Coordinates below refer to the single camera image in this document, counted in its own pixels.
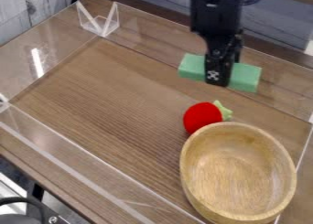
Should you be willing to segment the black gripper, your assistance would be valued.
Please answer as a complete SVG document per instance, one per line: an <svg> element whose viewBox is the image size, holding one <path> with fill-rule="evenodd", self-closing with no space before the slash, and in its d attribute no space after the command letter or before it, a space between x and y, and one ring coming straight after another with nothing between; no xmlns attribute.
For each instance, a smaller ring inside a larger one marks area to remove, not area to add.
<svg viewBox="0 0 313 224"><path fill-rule="evenodd" d="M192 32L206 42L206 83L226 87L244 47L244 0L192 0Z"/></svg>

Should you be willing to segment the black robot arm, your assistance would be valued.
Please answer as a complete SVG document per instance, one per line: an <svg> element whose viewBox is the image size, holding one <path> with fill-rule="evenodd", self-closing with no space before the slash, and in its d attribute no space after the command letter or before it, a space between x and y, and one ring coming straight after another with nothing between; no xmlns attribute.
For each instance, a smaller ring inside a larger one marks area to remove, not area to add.
<svg viewBox="0 0 313 224"><path fill-rule="evenodd" d="M242 8L261 0L192 0L190 29L206 42L205 81L226 87L244 47Z"/></svg>

